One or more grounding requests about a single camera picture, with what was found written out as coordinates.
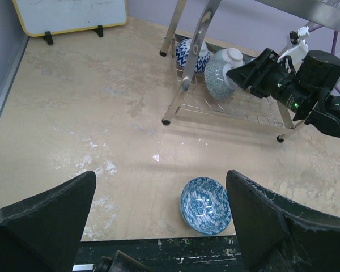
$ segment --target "rack wheel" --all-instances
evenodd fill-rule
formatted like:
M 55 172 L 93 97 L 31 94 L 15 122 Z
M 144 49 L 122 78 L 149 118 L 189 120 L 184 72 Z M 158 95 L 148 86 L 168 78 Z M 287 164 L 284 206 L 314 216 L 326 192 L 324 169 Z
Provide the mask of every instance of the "rack wheel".
M 170 125 L 170 121 L 169 121 L 169 120 L 164 120 L 164 119 L 162 119 L 162 123 L 163 123 L 163 125 L 165 125 L 165 126 Z
M 284 142 L 284 139 L 282 139 L 282 138 L 280 138 L 279 136 L 277 136 L 277 141 L 278 141 L 279 143 L 283 143 L 283 142 Z

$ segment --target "purple wall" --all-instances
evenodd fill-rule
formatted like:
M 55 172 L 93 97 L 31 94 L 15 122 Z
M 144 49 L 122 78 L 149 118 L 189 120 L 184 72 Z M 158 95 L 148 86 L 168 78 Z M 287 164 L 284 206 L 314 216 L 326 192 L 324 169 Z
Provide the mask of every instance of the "purple wall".
M 23 37 L 12 1 L 0 0 L 0 87 Z
M 127 0 L 129 15 L 168 25 L 177 0 Z M 179 29 L 194 31 L 207 0 L 188 0 Z M 207 32 L 208 37 L 259 51 L 266 47 L 280 51 L 286 35 L 306 23 L 305 20 L 254 0 L 223 0 Z M 331 51 L 333 31 L 322 28 L 307 40 L 309 49 Z M 340 52 L 340 34 L 336 53 Z

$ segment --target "white paint stain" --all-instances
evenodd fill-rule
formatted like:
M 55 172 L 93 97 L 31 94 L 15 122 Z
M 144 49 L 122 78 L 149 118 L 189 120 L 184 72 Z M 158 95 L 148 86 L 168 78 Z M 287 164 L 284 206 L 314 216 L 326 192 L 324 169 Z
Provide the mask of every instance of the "white paint stain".
M 103 197 L 100 198 L 96 201 L 93 201 L 91 204 L 91 208 L 98 207 L 98 206 L 103 206 L 108 202 L 109 197 Z
M 224 252 L 225 252 L 226 255 L 233 255 L 234 253 L 236 253 L 236 251 L 232 248 L 227 248 L 227 249 L 225 249 Z
M 107 160 L 104 162 L 105 166 L 106 166 L 106 171 L 108 171 L 112 176 L 114 176 L 114 173 L 117 172 L 117 167 L 110 161 Z
M 183 241 L 184 241 L 184 244 L 188 244 L 188 245 L 190 245 L 189 239 L 187 239 L 187 238 L 183 238 Z
M 152 158 L 154 160 L 156 160 L 157 162 L 160 160 L 159 154 L 156 154 L 156 155 L 152 156 Z
M 100 175 L 103 174 L 103 167 L 102 166 L 98 166 L 97 169 L 95 170 L 96 175 Z
M 90 239 L 93 239 L 93 227 L 85 227 L 83 231 L 83 235 L 87 235 Z
M 115 220 L 116 217 L 117 217 L 117 214 L 113 214 L 113 215 L 111 216 L 111 218 L 107 221 L 106 225 L 104 225 L 104 229 L 105 229 L 105 230 L 108 230 L 108 229 L 111 227 L 111 225 L 112 225 L 112 223 L 114 222 L 114 220 Z
M 77 176 L 79 176 L 80 174 L 85 173 L 85 171 L 87 171 L 87 169 L 81 169 L 78 173 L 73 174 L 73 175 L 69 175 L 69 178 L 71 179 L 71 178 L 73 178 L 73 177 L 77 177 Z
M 90 142 L 90 146 L 91 146 L 92 148 L 95 148 L 96 146 L 98 146 L 98 144 L 95 144 L 95 143 Z
M 81 163 L 76 163 L 75 166 L 83 168 L 86 164 L 90 165 L 92 162 L 92 157 L 88 154 L 83 156 L 83 161 Z
M 73 131 L 69 132 L 69 134 L 70 134 L 70 135 L 76 136 L 78 139 L 80 139 L 80 140 L 82 140 L 82 141 L 84 141 L 84 142 L 89 142 L 89 141 L 91 140 L 90 138 L 88 138 L 88 139 L 81 138 L 80 136 L 78 136 L 77 133 L 75 133 L 75 132 L 73 132 Z
M 113 209 L 113 205 L 111 203 L 104 205 L 107 211 L 111 211 Z

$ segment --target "black metal base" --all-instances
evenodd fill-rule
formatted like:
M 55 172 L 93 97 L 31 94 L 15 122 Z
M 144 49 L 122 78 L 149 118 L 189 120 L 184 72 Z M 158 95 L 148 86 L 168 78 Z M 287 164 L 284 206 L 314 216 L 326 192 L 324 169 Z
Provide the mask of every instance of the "black metal base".
M 171 123 L 169 120 L 164 120 L 164 119 L 162 119 L 161 122 L 162 122 L 163 125 L 165 125 L 165 126 L 168 126 L 168 125 L 170 125 L 170 123 Z
M 102 38 L 103 37 L 103 26 L 99 25 L 96 29 L 93 29 L 97 35 Z
M 283 142 L 284 142 L 284 139 L 282 139 L 282 138 L 280 138 L 279 136 L 277 136 L 277 141 L 278 141 L 279 143 L 283 143 Z
M 151 272 L 149 268 L 147 268 L 142 263 L 137 260 L 131 258 L 121 251 L 117 251 L 112 258 L 102 256 L 101 261 L 96 266 L 94 272 L 110 272 L 110 271 L 118 271 L 118 272 Z
M 75 264 L 98 264 L 99 268 L 95 272 L 102 272 L 105 271 L 103 267 L 112 265 L 110 259 L 103 259 L 103 256 L 109 256 L 115 261 L 116 258 L 112 256 L 115 256 L 118 250 L 152 271 L 247 271 L 244 269 L 238 240 L 234 235 L 81 242 Z
M 46 43 L 47 43 L 48 45 L 54 44 L 54 42 L 53 42 L 53 36 L 52 36 L 52 34 L 51 34 L 50 31 L 45 31 L 45 32 L 44 32 L 44 37 L 43 37 L 43 39 L 46 41 Z

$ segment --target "ceramic bowl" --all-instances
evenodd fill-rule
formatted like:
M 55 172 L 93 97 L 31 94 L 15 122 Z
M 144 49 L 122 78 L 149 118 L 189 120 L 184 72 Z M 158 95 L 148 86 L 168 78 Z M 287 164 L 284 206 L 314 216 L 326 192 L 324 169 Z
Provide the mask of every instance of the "ceramic bowl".
M 221 233 L 232 218 L 225 188 L 208 177 L 197 177 L 184 187 L 181 213 L 192 229 L 205 235 Z
M 191 39 L 185 39 L 182 42 L 178 44 L 175 50 L 176 55 L 176 62 L 179 64 L 181 68 L 185 68 L 186 60 L 188 59 L 190 46 L 192 44 Z M 210 60 L 210 53 L 208 51 L 208 48 L 206 47 L 205 42 L 202 43 L 202 48 L 199 52 L 197 65 L 194 69 L 194 72 L 196 74 L 200 74 L 204 72 L 205 66 Z
M 213 56 L 215 61 L 226 61 L 233 68 L 238 68 L 244 64 L 243 54 L 236 48 L 222 49 L 216 52 Z
M 236 90 L 237 84 L 226 76 L 232 66 L 225 61 L 208 62 L 204 71 L 206 87 L 212 97 L 223 100 L 230 97 Z

